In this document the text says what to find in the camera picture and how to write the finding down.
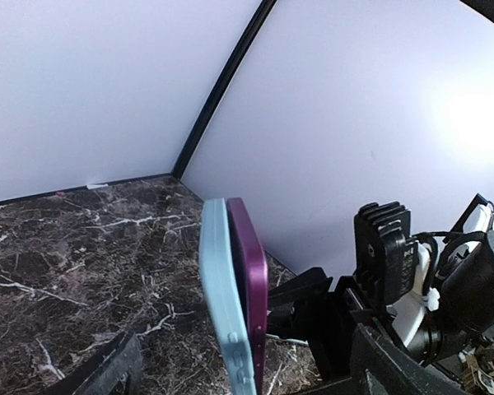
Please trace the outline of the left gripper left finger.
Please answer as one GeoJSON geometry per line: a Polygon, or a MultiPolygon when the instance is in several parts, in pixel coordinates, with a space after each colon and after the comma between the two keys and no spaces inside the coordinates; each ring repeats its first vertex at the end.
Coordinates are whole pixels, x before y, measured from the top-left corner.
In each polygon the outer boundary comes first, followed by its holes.
{"type": "Polygon", "coordinates": [[[40,394],[139,394],[142,353],[135,332],[121,332],[97,350],[69,376],[40,394]]]}

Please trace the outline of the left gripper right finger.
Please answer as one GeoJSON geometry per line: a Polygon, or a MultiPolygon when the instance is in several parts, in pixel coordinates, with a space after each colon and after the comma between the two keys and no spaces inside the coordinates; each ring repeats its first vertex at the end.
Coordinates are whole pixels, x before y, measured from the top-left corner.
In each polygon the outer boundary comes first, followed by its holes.
{"type": "Polygon", "coordinates": [[[388,332],[363,323],[295,325],[289,339],[308,342],[322,383],[301,394],[493,394],[492,376],[467,364],[460,382],[414,361],[388,332]]]}

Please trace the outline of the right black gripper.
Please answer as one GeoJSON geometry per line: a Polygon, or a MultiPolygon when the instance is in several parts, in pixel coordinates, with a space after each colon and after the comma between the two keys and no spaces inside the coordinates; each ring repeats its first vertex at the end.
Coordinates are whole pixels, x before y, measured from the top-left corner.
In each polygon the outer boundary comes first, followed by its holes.
{"type": "Polygon", "coordinates": [[[267,334],[307,342],[323,379],[349,375],[352,337],[357,324],[394,342],[385,309],[375,310],[353,276],[333,278],[313,267],[268,292],[267,334]]]}

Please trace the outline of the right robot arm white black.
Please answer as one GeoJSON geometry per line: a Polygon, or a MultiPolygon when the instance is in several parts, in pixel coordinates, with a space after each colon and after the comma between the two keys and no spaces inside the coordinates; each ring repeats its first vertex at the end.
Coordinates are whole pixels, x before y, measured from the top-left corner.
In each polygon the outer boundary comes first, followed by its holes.
{"type": "Polygon", "coordinates": [[[459,394],[428,366],[494,324],[494,204],[469,203],[451,230],[411,231],[402,204],[354,216],[356,268],[313,267],[272,289],[267,332],[307,343],[315,394],[459,394]]]}

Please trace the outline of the light blue phone case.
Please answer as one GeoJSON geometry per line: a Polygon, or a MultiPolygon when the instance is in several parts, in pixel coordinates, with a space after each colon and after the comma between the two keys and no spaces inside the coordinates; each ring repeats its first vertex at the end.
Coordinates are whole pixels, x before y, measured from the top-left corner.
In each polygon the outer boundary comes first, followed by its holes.
{"type": "Polygon", "coordinates": [[[231,392],[256,394],[254,363],[235,279],[223,198],[210,199],[203,204],[198,265],[231,392]]]}

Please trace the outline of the purple phone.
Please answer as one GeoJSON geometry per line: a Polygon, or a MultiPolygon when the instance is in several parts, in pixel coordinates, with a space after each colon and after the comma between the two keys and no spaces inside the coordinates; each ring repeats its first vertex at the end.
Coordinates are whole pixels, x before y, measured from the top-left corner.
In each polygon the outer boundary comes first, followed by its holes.
{"type": "Polygon", "coordinates": [[[268,265],[242,198],[228,198],[226,209],[236,282],[253,357],[254,381],[260,394],[268,317],[268,265]]]}

